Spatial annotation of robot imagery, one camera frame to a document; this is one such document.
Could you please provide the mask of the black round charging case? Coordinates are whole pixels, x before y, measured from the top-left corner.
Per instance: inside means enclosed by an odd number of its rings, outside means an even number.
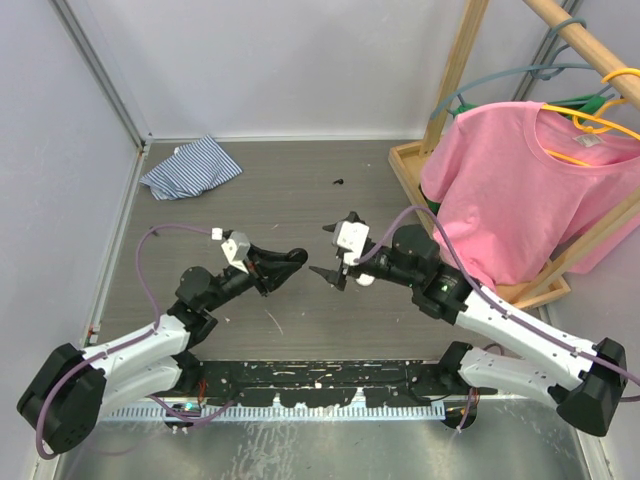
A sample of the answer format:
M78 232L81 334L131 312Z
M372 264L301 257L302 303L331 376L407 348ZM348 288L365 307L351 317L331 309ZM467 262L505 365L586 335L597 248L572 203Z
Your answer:
M292 262L304 265L308 260L308 252L303 248L295 248L288 253L288 258Z

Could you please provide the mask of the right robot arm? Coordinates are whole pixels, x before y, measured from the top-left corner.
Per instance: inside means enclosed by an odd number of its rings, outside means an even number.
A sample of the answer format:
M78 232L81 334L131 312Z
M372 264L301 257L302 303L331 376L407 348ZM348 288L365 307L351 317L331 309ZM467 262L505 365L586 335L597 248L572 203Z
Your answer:
M475 332L513 352L492 354L464 342L441 357L444 390L497 389L553 408L568 424L605 436L628 383L626 352L617 341L573 336L516 308L481 286L462 266L440 258L440 246L419 224L394 221L375 243L355 212L326 226L333 236L335 270L315 271L338 290L348 278L362 286L384 280L411 289L411 300L433 319Z

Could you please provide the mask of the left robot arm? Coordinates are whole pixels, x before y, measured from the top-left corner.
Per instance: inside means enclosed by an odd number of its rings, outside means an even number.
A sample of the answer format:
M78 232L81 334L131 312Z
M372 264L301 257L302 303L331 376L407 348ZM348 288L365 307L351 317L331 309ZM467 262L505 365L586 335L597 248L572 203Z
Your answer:
M175 303L151 324L100 345L66 343L49 354L17 403L42 459L74 449L99 420L130 402L171 390L194 393L201 365L190 350L217 325L213 311L251 289L269 295L308 260L303 248L279 253L227 240L223 249L231 255L228 265L218 274L186 269Z

